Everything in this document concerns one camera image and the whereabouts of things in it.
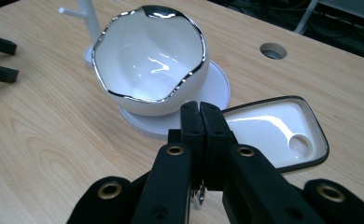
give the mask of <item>light wood tabletop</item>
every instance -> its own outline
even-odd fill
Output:
[[[173,7],[202,28],[210,58],[231,85],[229,107],[299,95],[328,138],[329,158],[285,174],[302,188],[325,178],[364,201],[364,59],[204,0],[93,1],[101,27],[142,5]],[[91,41],[83,20],[59,14],[75,1],[20,0],[0,8],[0,37],[18,44],[0,66],[20,70],[0,82],[0,223],[65,223],[100,178],[135,180],[165,141],[134,131],[100,88],[82,54]],[[275,43],[286,58],[259,50]],[[208,192],[190,223],[228,223],[220,192]]]

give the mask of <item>bowl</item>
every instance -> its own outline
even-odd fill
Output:
[[[113,18],[91,56],[105,92],[121,108],[144,116],[176,112],[200,90],[210,64],[197,24],[161,6]]]

